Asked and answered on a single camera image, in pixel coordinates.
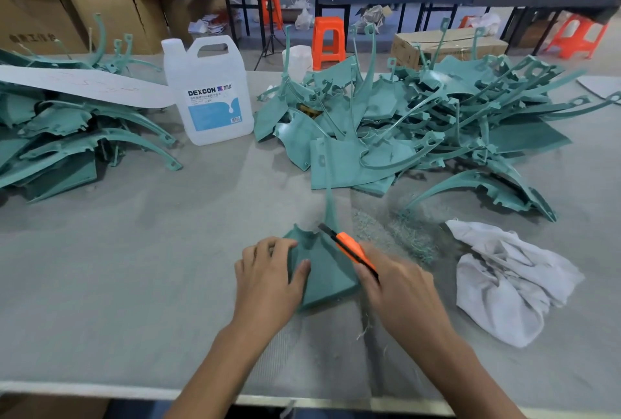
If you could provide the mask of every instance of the hand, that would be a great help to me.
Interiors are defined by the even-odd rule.
[[[289,283],[287,256],[297,244],[291,239],[265,238],[245,248],[242,259],[235,263],[237,297],[231,325],[251,331],[262,348],[291,319],[302,301],[311,262],[299,264]]]
[[[398,256],[383,254],[370,242],[360,246],[379,276],[378,284],[365,266],[354,264],[369,301],[386,331],[415,361],[457,337],[433,286],[433,275]]]

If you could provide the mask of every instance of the left hand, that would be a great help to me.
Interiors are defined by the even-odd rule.
[[[237,297],[231,325],[249,329],[267,346],[291,319],[302,301],[311,262],[303,261],[289,283],[287,257],[298,245],[291,239],[272,236],[245,248],[235,263]]]

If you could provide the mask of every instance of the forearm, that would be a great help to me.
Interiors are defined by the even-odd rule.
[[[222,329],[166,419],[223,418],[264,348],[247,330]]]
[[[416,363],[459,419],[516,419],[524,415],[457,334],[416,353]]]

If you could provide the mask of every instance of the jug label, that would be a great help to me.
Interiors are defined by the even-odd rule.
[[[242,122],[233,84],[213,84],[186,91],[188,110],[197,132]]]

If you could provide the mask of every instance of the right hand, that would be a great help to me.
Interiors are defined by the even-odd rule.
[[[362,264],[354,268],[386,331],[415,361],[430,349],[450,345],[457,334],[433,286],[433,275],[398,256],[387,256],[370,242],[360,246],[375,265],[379,283]]]

